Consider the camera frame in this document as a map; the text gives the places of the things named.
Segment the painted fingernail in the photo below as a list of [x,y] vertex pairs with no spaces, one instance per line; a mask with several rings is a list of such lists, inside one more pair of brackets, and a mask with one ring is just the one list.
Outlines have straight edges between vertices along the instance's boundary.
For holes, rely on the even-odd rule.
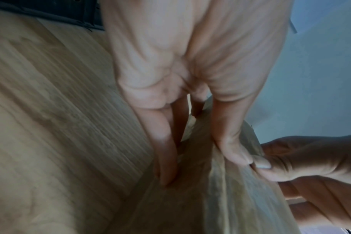
[[254,165],[256,168],[270,169],[272,167],[271,163],[263,156],[258,156],[258,155],[252,155],[252,156],[253,156]]

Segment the skin crease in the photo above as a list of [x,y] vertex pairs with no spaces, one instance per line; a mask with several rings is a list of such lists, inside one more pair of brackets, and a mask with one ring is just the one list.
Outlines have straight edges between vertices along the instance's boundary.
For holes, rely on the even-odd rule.
[[291,136],[262,145],[271,169],[255,170],[278,181],[300,226],[333,225],[351,230],[351,136]]
[[238,136],[283,46],[291,0],[102,0],[115,79],[155,152],[167,185],[191,113],[210,89],[211,131],[230,161],[253,162]]

